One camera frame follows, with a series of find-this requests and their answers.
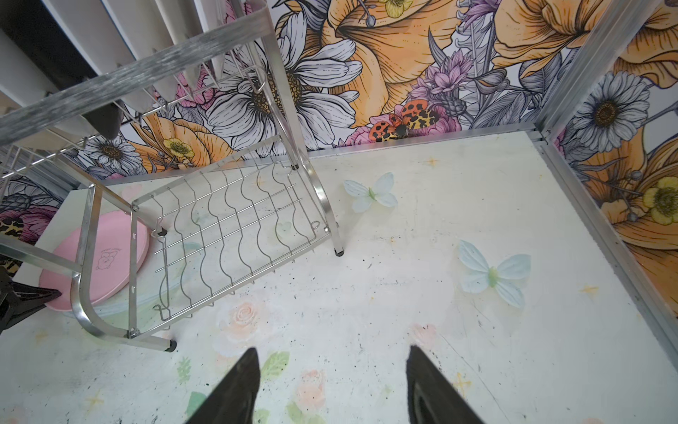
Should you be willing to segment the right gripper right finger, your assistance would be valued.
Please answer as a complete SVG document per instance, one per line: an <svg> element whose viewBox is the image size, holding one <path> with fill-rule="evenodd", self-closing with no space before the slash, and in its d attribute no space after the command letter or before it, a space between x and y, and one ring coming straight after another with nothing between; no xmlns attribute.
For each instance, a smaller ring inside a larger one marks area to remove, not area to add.
<svg viewBox="0 0 678 424"><path fill-rule="evenodd" d="M412 424L483 423L418 346L410 348L406 377Z"/></svg>

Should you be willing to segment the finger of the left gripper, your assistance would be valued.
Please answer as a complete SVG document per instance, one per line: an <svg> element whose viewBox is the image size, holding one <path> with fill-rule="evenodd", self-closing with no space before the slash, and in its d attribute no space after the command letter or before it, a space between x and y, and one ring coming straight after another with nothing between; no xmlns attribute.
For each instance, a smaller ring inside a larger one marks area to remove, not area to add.
<svg viewBox="0 0 678 424"><path fill-rule="evenodd" d="M15 283L6 270L1 269L0 332L45 309L49 302L60 296L60 291L56 289Z"/></svg>

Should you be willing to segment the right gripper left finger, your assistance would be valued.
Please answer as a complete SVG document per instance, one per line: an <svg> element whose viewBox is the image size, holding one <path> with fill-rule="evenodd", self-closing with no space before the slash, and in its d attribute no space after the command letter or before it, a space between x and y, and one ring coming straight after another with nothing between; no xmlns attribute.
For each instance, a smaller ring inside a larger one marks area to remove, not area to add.
<svg viewBox="0 0 678 424"><path fill-rule="evenodd" d="M186 423L253 424L260 385L258 352L250 347Z"/></svg>

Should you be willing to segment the pink round plate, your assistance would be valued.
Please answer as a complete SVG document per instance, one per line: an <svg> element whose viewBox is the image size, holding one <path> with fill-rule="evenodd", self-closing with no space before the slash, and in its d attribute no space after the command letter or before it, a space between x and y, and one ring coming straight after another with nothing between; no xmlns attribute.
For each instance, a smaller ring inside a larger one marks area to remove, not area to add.
<svg viewBox="0 0 678 424"><path fill-rule="evenodd" d="M128 285L130 279L131 219L122 211L103 214L99 220L95 243L95 256L90 300L93 305L104 302ZM53 251L67 260L75 261L81 229L73 231ZM138 269L145 261L150 246L150 232L143 223L137 224ZM70 289L72 279L66 275L43 270L39 287L58 290L61 296L47 303L47 308L57 312L71 312Z"/></svg>

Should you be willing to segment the dark square floral plate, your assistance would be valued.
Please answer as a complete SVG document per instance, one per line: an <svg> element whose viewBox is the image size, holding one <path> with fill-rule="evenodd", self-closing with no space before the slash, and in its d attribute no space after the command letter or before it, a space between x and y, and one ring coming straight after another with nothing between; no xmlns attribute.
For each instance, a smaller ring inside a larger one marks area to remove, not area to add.
<svg viewBox="0 0 678 424"><path fill-rule="evenodd" d="M58 92L96 76L41 1L3 1L1 32L29 57Z"/></svg>

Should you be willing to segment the white plate red characters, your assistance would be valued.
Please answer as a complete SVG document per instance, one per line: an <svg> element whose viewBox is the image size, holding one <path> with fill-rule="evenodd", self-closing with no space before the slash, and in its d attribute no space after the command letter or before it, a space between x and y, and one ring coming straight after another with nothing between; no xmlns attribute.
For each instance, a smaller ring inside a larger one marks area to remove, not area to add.
<svg viewBox="0 0 678 424"><path fill-rule="evenodd" d="M173 45L155 1L46 0L43 4L98 75Z"/></svg>

